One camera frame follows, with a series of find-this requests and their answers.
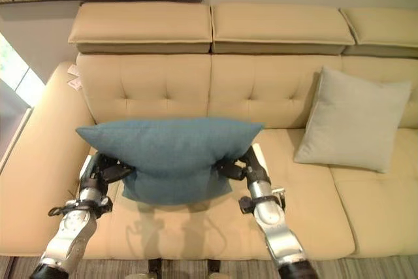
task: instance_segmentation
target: sofa armrest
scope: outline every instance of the sofa armrest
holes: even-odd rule
[[[40,255],[61,219],[48,211],[76,191],[89,145],[75,129],[94,121],[67,85],[70,65],[53,73],[0,174],[0,255]]]

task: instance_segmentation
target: sofa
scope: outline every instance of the sofa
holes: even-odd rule
[[[368,32],[367,10],[375,24],[395,25],[386,33],[396,41]],[[386,19],[388,12],[399,19]],[[61,63],[0,175],[0,254],[38,256],[55,234],[61,218],[47,213],[73,198],[94,152],[77,127],[197,117],[265,125],[254,142],[273,188],[286,189],[286,220],[309,258],[418,254],[417,16],[251,3],[83,4],[69,37],[80,51],[82,89],[67,85],[72,63]],[[374,35],[372,48],[359,48]],[[411,81],[388,173],[293,161],[324,65],[376,82]],[[84,257],[270,259],[255,220],[238,207],[246,183],[231,186],[210,201],[152,206],[126,199],[123,182],[113,183],[113,211],[98,220]]]

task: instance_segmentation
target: gray pillow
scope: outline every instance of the gray pillow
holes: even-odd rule
[[[324,67],[294,161],[387,172],[410,93],[410,82],[370,82]]]
[[[123,120],[79,127],[77,133],[100,153],[136,167],[123,181],[123,196],[155,205],[195,203],[231,191],[213,168],[243,155],[261,124],[203,118]]]

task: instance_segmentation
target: paper tag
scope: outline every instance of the paper tag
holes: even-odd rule
[[[67,71],[69,74],[72,74],[72,75],[75,75],[75,76],[80,76],[80,73],[78,72],[78,68],[77,68],[77,66],[76,65],[71,65],[69,68],[68,68],[68,71]]]
[[[80,88],[83,87],[83,85],[81,85],[81,79],[80,78],[75,78],[75,79],[69,81],[68,85],[71,86],[72,88],[74,88],[76,91],[78,91]]]

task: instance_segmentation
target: sofa cushion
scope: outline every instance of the sofa cushion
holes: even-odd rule
[[[212,8],[215,53],[339,54],[354,44],[337,8],[222,3]]]
[[[411,83],[375,83],[324,67],[297,163],[387,172]]]
[[[212,55],[208,115],[305,127],[324,65],[341,69],[341,58]]]
[[[264,130],[261,145],[273,186],[286,188],[286,220],[312,259],[336,259],[354,250],[353,238],[328,167],[293,163],[303,129]],[[246,182],[232,181],[232,193],[182,206],[151,206],[122,197],[112,184],[113,212],[98,221],[86,258],[270,259],[263,234],[238,200]]]
[[[344,54],[418,57],[418,10],[343,8],[357,45]]]
[[[122,120],[79,127],[77,133],[98,151],[134,166],[123,179],[123,196],[153,205],[213,199],[231,191],[213,168],[237,159],[263,128],[227,119]]]
[[[374,82],[411,82],[411,95],[399,127],[418,128],[418,60],[378,57],[342,57],[342,71]]]
[[[207,115],[209,55],[85,55],[77,67],[97,123]]]
[[[356,257],[418,254],[418,130],[399,129],[387,174],[331,167]]]
[[[197,3],[85,3],[69,37],[83,53],[205,53],[211,42],[210,8]]]

